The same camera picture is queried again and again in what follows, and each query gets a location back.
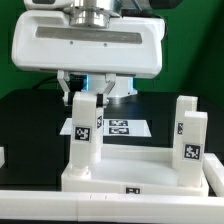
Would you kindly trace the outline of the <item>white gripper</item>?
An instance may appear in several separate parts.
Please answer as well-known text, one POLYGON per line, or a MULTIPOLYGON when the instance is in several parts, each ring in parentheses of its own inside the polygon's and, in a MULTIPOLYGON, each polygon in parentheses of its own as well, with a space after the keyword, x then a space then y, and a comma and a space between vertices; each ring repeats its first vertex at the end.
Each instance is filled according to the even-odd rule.
POLYGON ((65 106, 70 73, 105 75, 97 107, 106 107, 116 75, 150 79, 162 69, 162 18, 123 16, 120 0, 24 0, 12 44, 22 70, 57 71, 65 106))

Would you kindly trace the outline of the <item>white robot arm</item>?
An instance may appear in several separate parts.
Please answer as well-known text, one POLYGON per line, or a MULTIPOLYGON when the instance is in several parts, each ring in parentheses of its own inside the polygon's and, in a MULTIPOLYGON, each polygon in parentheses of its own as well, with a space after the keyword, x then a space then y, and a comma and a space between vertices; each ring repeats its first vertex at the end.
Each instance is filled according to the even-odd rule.
POLYGON ((22 70, 55 72, 65 96, 72 74, 88 75, 87 89, 105 106, 132 95, 131 81, 162 68, 164 18, 183 0, 23 0, 12 61, 22 70))

